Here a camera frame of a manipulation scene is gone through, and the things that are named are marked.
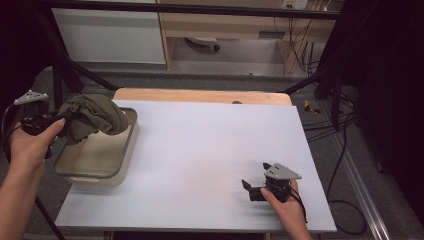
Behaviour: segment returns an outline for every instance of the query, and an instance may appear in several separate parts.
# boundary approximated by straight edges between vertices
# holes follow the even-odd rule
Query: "gray cloth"
[[[122,110],[101,94],[78,95],[65,102],[58,115],[70,116],[65,126],[68,145],[75,145],[98,130],[107,135],[116,135],[128,127]]]

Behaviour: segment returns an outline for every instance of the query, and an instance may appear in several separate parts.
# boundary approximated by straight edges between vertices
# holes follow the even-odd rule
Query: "white table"
[[[73,185],[59,227],[126,231],[279,232],[266,202],[251,202],[241,179],[263,186],[262,163],[302,175],[311,232],[336,227],[293,106],[115,101],[138,113],[140,133],[117,187]]]

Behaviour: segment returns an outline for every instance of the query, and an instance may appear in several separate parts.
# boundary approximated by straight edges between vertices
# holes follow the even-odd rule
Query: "hand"
[[[58,120],[37,136],[25,133],[21,128],[16,129],[10,137],[12,161],[10,170],[17,172],[44,173],[43,159],[49,145],[65,125],[65,119]]]
[[[290,180],[290,185],[296,192],[299,192],[295,180]],[[303,216],[303,209],[293,197],[289,197],[285,203],[282,203],[266,188],[261,188],[261,192],[264,198],[274,208],[281,225],[290,235],[291,239],[311,239]]]
[[[21,128],[12,133],[12,159],[0,188],[0,239],[23,238],[45,171],[43,158],[64,125],[65,119],[56,121],[37,136],[28,135]]]

